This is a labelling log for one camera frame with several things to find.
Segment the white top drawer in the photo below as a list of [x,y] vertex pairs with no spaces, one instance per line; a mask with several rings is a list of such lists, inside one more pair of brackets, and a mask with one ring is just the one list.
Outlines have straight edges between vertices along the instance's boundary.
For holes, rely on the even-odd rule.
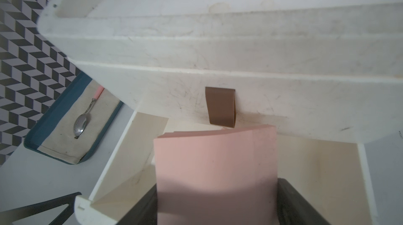
[[275,125],[282,135],[368,143],[403,128],[403,80],[276,74],[75,61],[138,112],[208,124],[205,89],[235,90],[236,125]]

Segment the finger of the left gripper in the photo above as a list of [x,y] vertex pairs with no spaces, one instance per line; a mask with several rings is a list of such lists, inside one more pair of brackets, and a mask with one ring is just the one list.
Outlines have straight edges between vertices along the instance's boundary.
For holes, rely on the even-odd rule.
[[34,216],[50,209],[67,205],[67,207],[50,223],[50,225],[63,225],[74,213],[75,198],[80,195],[82,195],[81,192],[75,192],[37,204],[2,211],[1,225],[12,225],[15,221]]

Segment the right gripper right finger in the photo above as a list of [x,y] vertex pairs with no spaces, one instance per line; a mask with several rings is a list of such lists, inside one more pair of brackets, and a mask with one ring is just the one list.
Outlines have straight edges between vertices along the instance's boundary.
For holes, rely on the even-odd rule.
[[280,225],[330,225],[286,180],[278,178],[277,215]]

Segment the pink sticky note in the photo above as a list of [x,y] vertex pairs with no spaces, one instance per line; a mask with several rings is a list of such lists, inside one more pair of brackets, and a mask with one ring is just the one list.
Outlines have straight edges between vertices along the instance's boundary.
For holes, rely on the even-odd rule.
[[276,225],[272,125],[166,133],[154,140],[160,225]]

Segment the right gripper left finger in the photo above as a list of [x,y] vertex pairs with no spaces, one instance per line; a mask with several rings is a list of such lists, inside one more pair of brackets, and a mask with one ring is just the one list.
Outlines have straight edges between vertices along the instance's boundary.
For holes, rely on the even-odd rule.
[[116,225],[157,225],[156,185]]

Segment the white drawer cabinet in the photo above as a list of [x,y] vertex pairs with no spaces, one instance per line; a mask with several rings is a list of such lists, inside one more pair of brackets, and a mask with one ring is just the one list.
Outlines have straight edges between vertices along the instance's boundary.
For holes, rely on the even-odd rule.
[[403,79],[403,0],[50,0],[68,60]]

